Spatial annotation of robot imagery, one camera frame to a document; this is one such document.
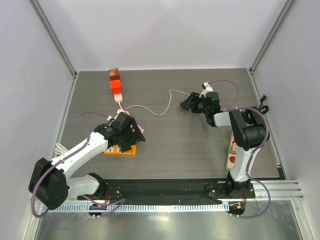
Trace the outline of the orange power strip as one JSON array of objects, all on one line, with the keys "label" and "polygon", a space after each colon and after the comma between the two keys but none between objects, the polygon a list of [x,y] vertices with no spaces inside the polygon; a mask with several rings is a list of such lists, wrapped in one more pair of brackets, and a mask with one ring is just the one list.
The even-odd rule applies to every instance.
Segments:
[{"label": "orange power strip", "polygon": [[130,150],[121,152],[118,145],[114,145],[104,151],[108,156],[135,156],[137,154],[137,146],[133,145]]}]

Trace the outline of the pink brown plug adapter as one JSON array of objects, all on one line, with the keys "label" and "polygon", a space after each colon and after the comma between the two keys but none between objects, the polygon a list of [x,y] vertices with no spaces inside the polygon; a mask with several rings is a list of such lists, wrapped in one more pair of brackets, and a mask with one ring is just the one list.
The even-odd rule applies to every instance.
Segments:
[{"label": "pink brown plug adapter", "polygon": [[230,146],[230,153],[231,153],[232,155],[236,155],[236,154],[237,154],[237,151],[238,151],[238,145],[237,145],[237,143],[235,142],[235,140],[233,140],[233,141],[231,142],[231,146]]}]

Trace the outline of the beige power strip red sockets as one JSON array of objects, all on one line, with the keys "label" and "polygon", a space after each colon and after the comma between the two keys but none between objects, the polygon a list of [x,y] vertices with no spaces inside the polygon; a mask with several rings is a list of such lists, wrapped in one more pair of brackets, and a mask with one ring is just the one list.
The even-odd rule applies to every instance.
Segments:
[{"label": "beige power strip red sockets", "polygon": [[225,169],[227,171],[230,171],[232,169],[232,167],[234,166],[234,163],[236,161],[236,155],[231,154],[230,153],[230,149],[231,149],[231,144],[232,141],[235,140],[233,133],[231,134],[230,137],[230,142],[229,142],[229,147],[228,147],[228,153],[227,153],[227,158],[226,158],[226,164],[225,164]]}]

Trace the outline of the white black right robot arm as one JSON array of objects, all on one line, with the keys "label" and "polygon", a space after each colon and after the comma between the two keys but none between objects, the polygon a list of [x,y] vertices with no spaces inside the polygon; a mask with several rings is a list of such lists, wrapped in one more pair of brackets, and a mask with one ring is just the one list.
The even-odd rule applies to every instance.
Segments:
[{"label": "white black right robot arm", "polygon": [[225,191],[231,198],[240,198],[251,183],[250,172],[257,153],[269,140],[269,128],[263,113],[256,106],[221,110],[219,94],[192,92],[179,107],[195,114],[204,114],[211,127],[231,127],[237,144],[235,162],[227,174]]}]

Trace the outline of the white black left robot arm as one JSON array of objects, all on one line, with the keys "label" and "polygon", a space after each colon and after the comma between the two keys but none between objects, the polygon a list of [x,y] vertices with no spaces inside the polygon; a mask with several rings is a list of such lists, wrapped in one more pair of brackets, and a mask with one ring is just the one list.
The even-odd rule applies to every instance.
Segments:
[{"label": "white black left robot arm", "polygon": [[31,202],[39,200],[49,210],[65,200],[92,196],[100,200],[106,195],[106,181],[95,173],[83,177],[73,174],[85,163],[107,149],[118,146],[123,153],[146,139],[133,116],[125,112],[108,116],[107,123],[98,125],[78,145],[51,160],[44,157],[35,163],[28,190]]}]

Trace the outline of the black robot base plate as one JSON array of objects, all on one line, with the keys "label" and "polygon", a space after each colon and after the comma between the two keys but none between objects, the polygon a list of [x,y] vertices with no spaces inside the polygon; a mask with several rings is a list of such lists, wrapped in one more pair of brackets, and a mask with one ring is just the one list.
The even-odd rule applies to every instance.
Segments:
[{"label": "black robot base plate", "polygon": [[233,206],[231,211],[241,215],[246,201],[256,197],[250,180],[238,184],[227,178],[104,179],[101,183],[95,193],[82,193],[78,199],[146,207],[220,205],[226,199],[239,199],[240,209]]}]

